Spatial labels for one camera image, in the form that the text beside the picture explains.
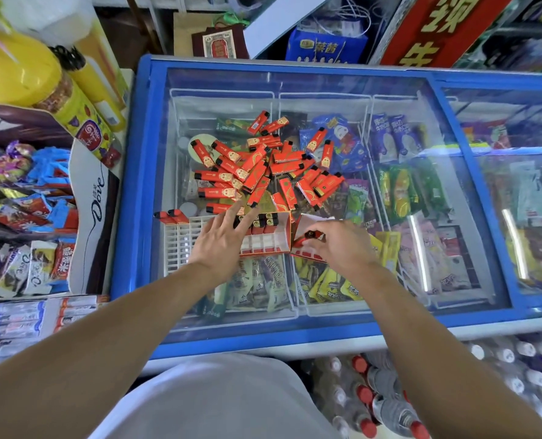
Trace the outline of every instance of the red banner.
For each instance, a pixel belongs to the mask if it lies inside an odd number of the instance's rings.
[[[380,62],[450,68],[511,0],[417,0]]]

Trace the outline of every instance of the person's right arm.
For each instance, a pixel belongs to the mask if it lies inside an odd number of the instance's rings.
[[[436,439],[542,439],[542,420],[380,266],[368,233],[325,221],[308,240],[367,302],[411,404]]]

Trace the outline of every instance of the person's left arm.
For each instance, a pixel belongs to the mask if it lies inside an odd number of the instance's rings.
[[[83,439],[139,376],[176,322],[230,280],[257,216],[233,228],[237,202],[208,221],[189,263],[0,364],[0,437]]]

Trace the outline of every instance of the blue freezer frame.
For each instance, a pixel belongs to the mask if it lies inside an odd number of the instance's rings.
[[[493,235],[498,259],[503,269],[512,307],[499,310],[465,312],[437,316],[448,328],[515,321],[529,317],[542,317],[542,296],[523,296],[512,268],[506,244],[498,231],[498,219],[490,200],[490,193],[480,172],[465,135],[443,94],[442,86],[448,83],[441,75],[445,71],[406,70],[403,68],[369,68],[367,66],[329,66],[304,64],[267,64],[246,62],[206,61],[204,59],[164,59],[145,55],[139,62],[135,88],[132,96],[126,167],[123,179],[121,213],[116,237],[116,253],[111,283],[111,298],[118,298],[150,281],[151,226],[153,223],[153,198],[157,173],[158,144],[160,135],[166,132],[160,123],[165,101],[167,71],[170,68],[211,69],[227,71],[255,71],[272,73],[314,73],[326,75],[362,75],[374,77],[421,78],[428,81],[443,114],[463,152],[472,181],[479,195],[485,217]],[[452,73],[461,80],[464,74]],[[474,83],[471,73],[463,77]],[[278,347],[307,342],[333,341],[380,335],[378,325],[372,323],[295,329],[265,334],[238,335],[234,337],[161,344],[152,359],[239,351],[246,349]]]

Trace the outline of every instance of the person's right hand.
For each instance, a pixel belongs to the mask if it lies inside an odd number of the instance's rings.
[[[369,233],[348,220],[326,220],[307,230],[325,234],[325,241],[306,239],[304,246],[314,248],[335,272],[352,280],[371,263],[378,264]]]

